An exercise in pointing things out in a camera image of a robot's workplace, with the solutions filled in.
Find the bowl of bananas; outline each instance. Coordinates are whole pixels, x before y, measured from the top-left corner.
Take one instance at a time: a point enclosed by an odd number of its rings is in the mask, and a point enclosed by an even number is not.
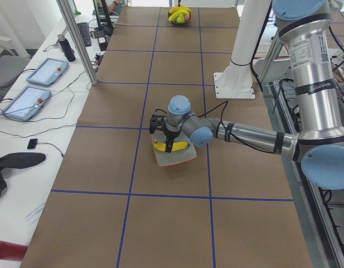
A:
[[[186,6],[176,6],[168,11],[168,20],[174,25],[185,25],[191,18],[191,10]]]

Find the green object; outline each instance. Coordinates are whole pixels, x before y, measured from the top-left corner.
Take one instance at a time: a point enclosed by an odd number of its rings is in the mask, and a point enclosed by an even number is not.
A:
[[[74,11],[74,15],[81,15],[81,12],[77,11],[77,9]]]
[[[185,19],[184,19],[184,14],[179,14],[179,16],[177,17],[177,22],[178,23],[184,23]]]

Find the office chair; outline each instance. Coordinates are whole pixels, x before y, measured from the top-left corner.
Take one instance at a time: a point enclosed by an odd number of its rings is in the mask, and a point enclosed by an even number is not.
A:
[[[14,55],[14,53],[5,46],[0,44],[0,47]],[[27,58],[13,55],[5,55],[0,57],[0,95],[3,97],[30,62],[30,60]]]

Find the blue joint cap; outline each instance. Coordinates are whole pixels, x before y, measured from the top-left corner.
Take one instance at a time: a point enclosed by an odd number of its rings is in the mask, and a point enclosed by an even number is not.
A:
[[[208,127],[198,128],[190,135],[190,141],[198,148],[206,145],[213,137],[211,130]]]
[[[273,0],[276,17],[284,21],[298,21],[315,13],[328,0]]]
[[[187,97],[182,95],[174,96],[168,105],[168,111],[177,116],[181,116],[190,111],[191,104]]]

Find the tablet device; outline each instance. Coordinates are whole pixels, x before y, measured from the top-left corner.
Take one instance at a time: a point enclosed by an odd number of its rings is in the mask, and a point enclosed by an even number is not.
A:
[[[47,58],[26,78],[26,81],[49,86],[66,71],[68,65],[69,63],[64,60]]]
[[[28,85],[2,110],[1,114],[8,118],[28,121],[49,100],[50,95],[49,89]]]

